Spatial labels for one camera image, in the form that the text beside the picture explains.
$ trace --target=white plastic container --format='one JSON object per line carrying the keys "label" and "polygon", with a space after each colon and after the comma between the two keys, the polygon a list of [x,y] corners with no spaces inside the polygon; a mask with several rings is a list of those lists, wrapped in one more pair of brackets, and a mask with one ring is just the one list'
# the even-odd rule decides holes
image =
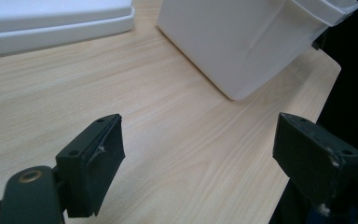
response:
{"label": "white plastic container", "polygon": [[131,0],[0,0],[0,54],[128,31]]}
{"label": "white plastic container", "polygon": [[357,8],[356,0],[164,0],[158,27],[240,100]]}

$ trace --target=black mechanical part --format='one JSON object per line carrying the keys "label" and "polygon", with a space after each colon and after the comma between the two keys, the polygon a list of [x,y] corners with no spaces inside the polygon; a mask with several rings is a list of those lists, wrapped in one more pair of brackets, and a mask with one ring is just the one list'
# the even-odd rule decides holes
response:
{"label": "black mechanical part", "polygon": [[13,175],[0,202],[0,223],[62,224],[69,217],[98,215],[125,158],[121,116],[91,123],[57,156],[57,166],[36,166]]}
{"label": "black mechanical part", "polygon": [[281,113],[273,157],[321,214],[331,215],[336,202],[346,205],[339,196],[358,176],[356,148],[307,119]]}

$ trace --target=wood grain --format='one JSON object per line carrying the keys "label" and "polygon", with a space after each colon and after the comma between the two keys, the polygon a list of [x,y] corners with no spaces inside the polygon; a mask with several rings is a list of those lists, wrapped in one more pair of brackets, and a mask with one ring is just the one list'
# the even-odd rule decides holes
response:
{"label": "wood grain", "polygon": [[99,117],[123,116],[126,159],[100,215],[67,223],[268,223],[287,177],[271,158],[280,111],[315,121],[339,72],[307,49],[233,102],[134,0],[122,35],[0,57],[0,199],[18,171],[55,155]]}

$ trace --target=container lid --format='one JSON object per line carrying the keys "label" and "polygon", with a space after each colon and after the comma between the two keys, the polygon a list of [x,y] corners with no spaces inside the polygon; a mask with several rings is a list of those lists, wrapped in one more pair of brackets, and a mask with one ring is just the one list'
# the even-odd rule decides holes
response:
{"label": "container lid", "polygon": [[0,0],[0,33],[111,20],[131,14],[131,0]]}
{"label": "container lid", "polygon": [[344,21],[358,8],[356,0],[292,0],[310,15],[329,26]]}

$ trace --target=table surface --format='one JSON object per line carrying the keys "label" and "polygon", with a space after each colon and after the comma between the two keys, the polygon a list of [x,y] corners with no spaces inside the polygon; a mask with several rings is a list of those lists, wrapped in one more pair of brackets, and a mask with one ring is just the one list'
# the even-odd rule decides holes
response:
{"label": "table surface", "polygon": [[339,65],[309,48],[242,102],[158,29],[161,0],[134,0],[130,32],[0,57],[0,199],[6,181],[97,118],[123,117],[126,159],[97,217],[67,223],[268,223],[287,176],[272,159],[279,112],[315,121]]}

